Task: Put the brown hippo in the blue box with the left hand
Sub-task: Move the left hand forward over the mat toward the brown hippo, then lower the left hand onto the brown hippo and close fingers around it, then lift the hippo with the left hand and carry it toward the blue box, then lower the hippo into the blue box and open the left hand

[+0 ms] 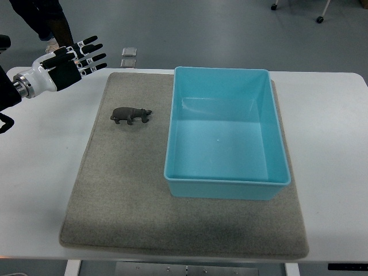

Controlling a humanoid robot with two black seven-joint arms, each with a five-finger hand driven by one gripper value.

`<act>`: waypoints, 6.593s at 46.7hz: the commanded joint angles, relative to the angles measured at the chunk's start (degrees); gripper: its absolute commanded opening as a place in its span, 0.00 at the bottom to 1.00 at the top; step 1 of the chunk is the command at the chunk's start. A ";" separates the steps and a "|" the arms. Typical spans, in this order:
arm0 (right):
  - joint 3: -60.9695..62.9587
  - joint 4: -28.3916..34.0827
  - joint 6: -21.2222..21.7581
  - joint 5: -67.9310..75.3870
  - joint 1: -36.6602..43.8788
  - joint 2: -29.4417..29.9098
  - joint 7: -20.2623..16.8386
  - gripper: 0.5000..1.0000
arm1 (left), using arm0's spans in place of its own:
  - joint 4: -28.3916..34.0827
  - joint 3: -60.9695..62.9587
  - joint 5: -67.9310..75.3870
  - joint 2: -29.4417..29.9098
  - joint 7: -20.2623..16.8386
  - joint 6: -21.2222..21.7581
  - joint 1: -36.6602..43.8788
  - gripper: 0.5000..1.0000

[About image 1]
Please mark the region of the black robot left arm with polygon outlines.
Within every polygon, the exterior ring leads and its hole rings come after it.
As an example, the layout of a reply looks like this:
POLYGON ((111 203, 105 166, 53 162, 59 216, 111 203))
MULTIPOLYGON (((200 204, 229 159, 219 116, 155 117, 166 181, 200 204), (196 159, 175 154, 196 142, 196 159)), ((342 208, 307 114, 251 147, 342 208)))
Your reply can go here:
POLYGON ((103 47, 94 45, 92 36, 68 47, 61 47, 37 58, 30 69, 8 78, 1 70, 1 110, 20 103, 23 98, 34 98, 45 91, 64 90, 79 82, 84 76, 105 68, 106 63, 95 62, 106 57, 105 53, 89 55, 103 47))

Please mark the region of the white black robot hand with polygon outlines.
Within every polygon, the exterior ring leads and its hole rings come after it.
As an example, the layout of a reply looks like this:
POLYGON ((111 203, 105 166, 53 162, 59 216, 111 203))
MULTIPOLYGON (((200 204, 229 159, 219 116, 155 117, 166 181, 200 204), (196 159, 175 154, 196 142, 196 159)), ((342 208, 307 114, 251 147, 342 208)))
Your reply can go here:
POLYGON ((22 98, 34 98, 45 91, 56 92, 66 89, 79 82, 81 75, 90 75, 107 67, 106 63, 85 67, 78 70, 76 65, 89 65, 106 57, 101 53, 84 60, 78 56, 87 56, 103 47, 103 44, 91 44, 98 36, 91 36, 79 41, 71 47, 61 47, 58 50, 36 59, 31 68, 14 76, 12 84, 22 98))

